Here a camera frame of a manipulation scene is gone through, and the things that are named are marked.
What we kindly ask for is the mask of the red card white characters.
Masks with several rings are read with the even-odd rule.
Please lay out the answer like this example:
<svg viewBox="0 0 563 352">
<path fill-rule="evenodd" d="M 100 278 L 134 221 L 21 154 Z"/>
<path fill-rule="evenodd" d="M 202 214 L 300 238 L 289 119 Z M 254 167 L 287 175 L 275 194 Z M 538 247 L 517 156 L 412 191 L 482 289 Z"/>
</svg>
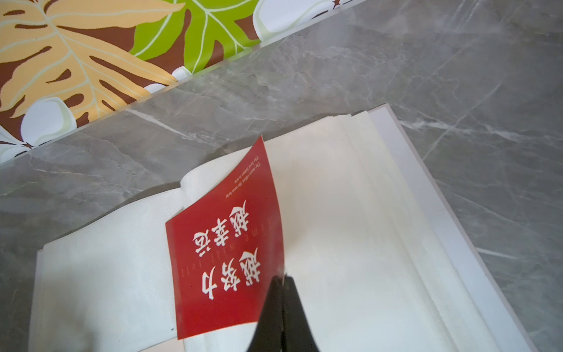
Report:
<svg viewBox="0 0 563 352">
<path fill-rule="evenodd" d="M 259 138 L 221 181 L 166 223 L 177 336 L 258 321 L 284 271 L 282 219 Z"/>
</svg>

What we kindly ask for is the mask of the white photo album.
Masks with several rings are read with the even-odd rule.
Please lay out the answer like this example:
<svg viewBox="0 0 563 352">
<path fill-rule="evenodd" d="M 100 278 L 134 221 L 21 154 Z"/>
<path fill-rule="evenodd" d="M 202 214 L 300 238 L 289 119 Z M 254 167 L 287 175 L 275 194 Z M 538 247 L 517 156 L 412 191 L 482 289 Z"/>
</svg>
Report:
<svg viewBox="0 0 563 352">
<path fill-rule="evenodd" d="M 320 351 L 533 351 L 389 105 L 264 141 Z M 30 351 L 245 351 L 257 321 L 177 336 L 166 223 L 250 148 L 38 252 Z"/>
</svg>

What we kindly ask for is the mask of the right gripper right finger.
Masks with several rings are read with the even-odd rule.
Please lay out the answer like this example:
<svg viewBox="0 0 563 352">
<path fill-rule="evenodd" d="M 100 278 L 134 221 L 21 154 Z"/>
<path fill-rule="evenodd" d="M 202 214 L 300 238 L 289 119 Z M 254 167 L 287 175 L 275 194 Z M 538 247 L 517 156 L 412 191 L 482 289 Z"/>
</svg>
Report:
<svg viewBox="0 0 563 352">
<path fill-rule="evenodd" d="M 282 350 L 286 352 L 319 352 L 293 277 L 284 277 L 282 293 Z"/>
</svg>

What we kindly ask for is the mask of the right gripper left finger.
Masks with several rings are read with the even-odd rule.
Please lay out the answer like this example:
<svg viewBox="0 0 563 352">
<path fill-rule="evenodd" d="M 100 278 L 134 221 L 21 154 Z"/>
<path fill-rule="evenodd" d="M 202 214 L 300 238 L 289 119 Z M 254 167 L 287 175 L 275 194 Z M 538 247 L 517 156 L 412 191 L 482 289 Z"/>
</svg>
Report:
<svg viewBox="0 0 563 352">
<path fill-rule="evenodd" d="M 248 352 L 280 352 L 283 333 L 283 281 L 273 277 Z"/>
</svg>

